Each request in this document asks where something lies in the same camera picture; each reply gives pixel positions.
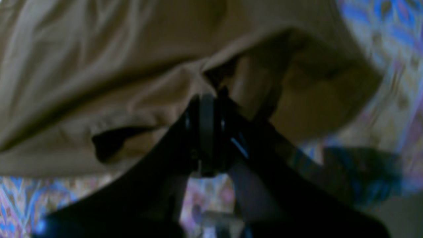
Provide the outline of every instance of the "patterned fabric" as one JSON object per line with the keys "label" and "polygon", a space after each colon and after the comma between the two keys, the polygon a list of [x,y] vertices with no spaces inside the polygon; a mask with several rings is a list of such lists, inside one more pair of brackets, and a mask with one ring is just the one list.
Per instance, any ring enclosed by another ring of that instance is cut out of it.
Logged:
{"label": "patterned fabric", "polygon": [[[377,95],[354,121],[301,148],[327,168],[335,161],[346,174],[338,185],[349,185],[353,205],[362,207],[423,188],[423,4],[418,0],[338,3],[363,51],[386,76]],[[322,177],[300,158],[294,158],[291,165],[310,180]],[[116,176],[0,178],[0,238],[29,237],[41,215],[86,196]],[[231,211],[233,201],[227,176],[192,179],[181,223],[191,234],[198,233],[200,228],[190,216],[194,204]]]}

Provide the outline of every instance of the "wrinkled fabric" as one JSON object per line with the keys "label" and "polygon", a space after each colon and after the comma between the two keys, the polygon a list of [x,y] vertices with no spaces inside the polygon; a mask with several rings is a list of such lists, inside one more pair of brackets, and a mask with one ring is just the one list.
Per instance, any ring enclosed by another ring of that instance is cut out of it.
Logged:
{"label": "wrinkled fabric", "polygon": [[[351,121],[381,82],[332,0],[3,0],[0,13],[1,175],[128,168],[193,95],[223,87],[298,143]],[[101,162],[92,138],[125,127],[146,130]]]}

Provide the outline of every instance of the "bedspread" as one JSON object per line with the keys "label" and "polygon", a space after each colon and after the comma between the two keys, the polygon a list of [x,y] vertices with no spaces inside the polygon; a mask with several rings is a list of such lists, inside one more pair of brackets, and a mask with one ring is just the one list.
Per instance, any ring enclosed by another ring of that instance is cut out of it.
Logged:
{"label": "bedspread", "polygon": [[[348,180],[334,183],[348,183],[354,191],[353,205],[362,208],[423,188],[423,5],[417,0],[340,0],[338,6],[385,78],[354,121],[300,147],[323,166],[336,161]],[[311,180],[321,177],[300,158],[291,165]],[[27,237],[42,214],[86,196],[116,176],[0,178],[0,237]],[[233,200],[232,185],[224,175],[190,180],[181,222],[198,232],[190,217],[193,204],[229,211]]]}

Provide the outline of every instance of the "tan cloth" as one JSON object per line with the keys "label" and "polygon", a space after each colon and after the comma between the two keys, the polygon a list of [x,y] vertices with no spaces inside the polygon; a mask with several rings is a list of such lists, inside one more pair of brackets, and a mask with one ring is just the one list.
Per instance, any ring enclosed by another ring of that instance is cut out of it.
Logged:
{"label": "tan cloth", "polygon": [[381,79],[334,0],[3,0],[0,34],[0,175],[128,168],[165,129],[113,163],[92,138],[166,128],[223,86],[245,117],[274,109],[278,132],[303,141],[346,124]]}

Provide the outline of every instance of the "beige fabric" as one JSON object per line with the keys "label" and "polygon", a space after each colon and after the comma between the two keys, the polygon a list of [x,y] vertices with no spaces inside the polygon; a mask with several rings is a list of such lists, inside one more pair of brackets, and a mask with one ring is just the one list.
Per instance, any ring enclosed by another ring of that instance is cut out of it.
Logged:
{"label": "beige fabric", "polygon": [[3,0],[0,174],[125,169],[165,129],[100,163],[92,137],[171,125],[227,86],[293,141],[332,132],[377,90],[333,0]]}

